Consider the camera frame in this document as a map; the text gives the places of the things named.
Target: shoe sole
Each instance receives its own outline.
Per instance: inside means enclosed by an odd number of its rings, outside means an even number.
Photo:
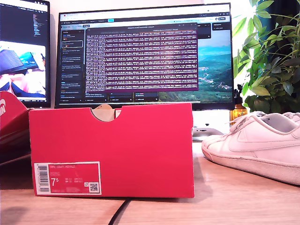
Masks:
[[[284,183],[300,185],[300,165],[281,164],[274,161],[251,157],[223,156],[216,153],[210,153],[204,146],[202,146],[202,152],[206,158],[213,163]]]

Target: black cable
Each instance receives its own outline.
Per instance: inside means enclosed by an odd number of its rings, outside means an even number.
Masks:
[[[114,222],[116,222],[116,219],[118,218],[118,216],[120,215],[120,213],[125,210],[126,206],[130,203],[131,198],[126,199],[123,204],[118,208],[118,210],[115,212],[115,214],[113,215],[111,221],[109,221],[108,225],[113,225]]]

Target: red shoe box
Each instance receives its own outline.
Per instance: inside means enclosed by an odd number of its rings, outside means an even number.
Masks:
[[[30,154],[29,111],[15,95],[0,91],[0,164]]]
[[[110,122],[90,108],[29,120],[36,195],[194,197],[191,104],[124,106]]]

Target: size number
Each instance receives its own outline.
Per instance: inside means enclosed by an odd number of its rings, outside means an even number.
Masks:
[[[52,180],[52,187],[54,187],[55,182],[59,181],[58,178],[51,178],[51,180]]]

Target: wooden desk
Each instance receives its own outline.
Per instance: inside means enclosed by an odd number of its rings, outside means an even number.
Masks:
[[[287,225],[300,223],[300,187],[226,168],[193,143],[194,199],[134,199],[119,225]],[[1,225],[106,225],[117,198],[34,196],[30,159],[0,168]]]

